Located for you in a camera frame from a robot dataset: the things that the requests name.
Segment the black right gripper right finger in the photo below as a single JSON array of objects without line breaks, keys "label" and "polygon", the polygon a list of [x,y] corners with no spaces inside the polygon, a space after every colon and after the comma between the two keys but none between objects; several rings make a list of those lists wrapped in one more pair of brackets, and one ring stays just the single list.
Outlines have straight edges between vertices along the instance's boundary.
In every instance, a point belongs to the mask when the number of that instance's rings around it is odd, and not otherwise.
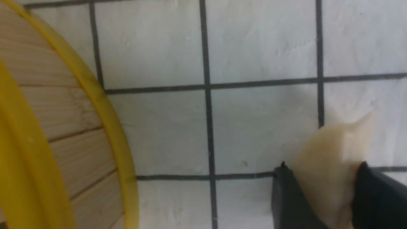
[{"label": "black right gripper right finger", "polygon": [[352,214],[355,229],[406,229],[406,185],[363,162],[356,176]]}]

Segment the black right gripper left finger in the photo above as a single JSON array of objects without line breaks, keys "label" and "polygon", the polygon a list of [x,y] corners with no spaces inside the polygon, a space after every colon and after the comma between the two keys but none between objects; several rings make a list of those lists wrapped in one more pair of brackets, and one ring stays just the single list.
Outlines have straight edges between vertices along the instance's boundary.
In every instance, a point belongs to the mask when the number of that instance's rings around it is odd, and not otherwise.
[{"label": "black right gripper left finger", "polygon": [[312,210],[285,162],[273,171],[271,211],[275,229],[328,228]]}]

